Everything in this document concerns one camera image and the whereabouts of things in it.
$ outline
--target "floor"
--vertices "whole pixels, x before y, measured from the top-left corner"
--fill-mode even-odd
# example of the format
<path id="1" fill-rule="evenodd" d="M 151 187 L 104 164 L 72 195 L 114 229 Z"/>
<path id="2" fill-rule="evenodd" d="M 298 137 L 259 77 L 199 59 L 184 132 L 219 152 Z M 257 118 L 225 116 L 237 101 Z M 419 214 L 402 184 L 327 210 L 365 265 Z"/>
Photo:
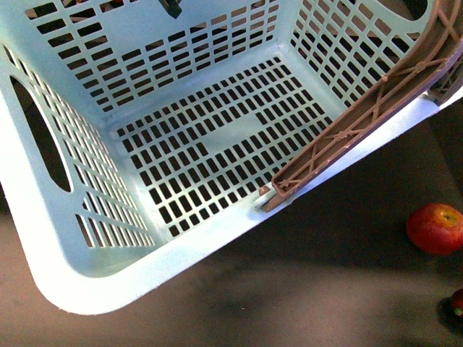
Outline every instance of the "floor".
<path id="1" fill-rule="evenodd" d="M 0 346 L 461 346 L 441 312 L 463 252 L 404 232 L 427 202 L 463 211 L 463 104 L 416 126 L 117 312 L 82 317 L 35 287 L 0 195 Z"/>

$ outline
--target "basket handle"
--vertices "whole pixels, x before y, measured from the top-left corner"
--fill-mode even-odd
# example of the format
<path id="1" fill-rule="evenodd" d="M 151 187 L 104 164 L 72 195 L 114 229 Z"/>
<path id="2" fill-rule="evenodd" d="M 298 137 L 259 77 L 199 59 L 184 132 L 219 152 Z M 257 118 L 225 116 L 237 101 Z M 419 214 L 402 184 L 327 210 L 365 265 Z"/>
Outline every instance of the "basket handle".
<path id="1" fill-rule="evenodd" d="M 271 211 L 439 80 L 463 52 L 462 0 L 434 2 L 415 47 L 273 178 Z"/>

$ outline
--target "light blue plastic basket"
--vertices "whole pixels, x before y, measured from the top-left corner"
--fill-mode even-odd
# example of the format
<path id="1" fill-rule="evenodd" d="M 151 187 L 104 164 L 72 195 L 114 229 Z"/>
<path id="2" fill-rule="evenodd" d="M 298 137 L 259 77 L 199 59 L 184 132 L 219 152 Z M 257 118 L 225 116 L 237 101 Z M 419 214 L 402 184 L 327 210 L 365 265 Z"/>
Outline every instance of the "light blue plastic basket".
<path id="1" fill-rule="evenodd" d="M 184 0 L 174 19 L 158 0 L 3 0 L 0 179 L 38 287 L 111 311 L 265 220 L 259 187 L 404 57 L 432 3 L 411 20 L 380 1 Z"/>

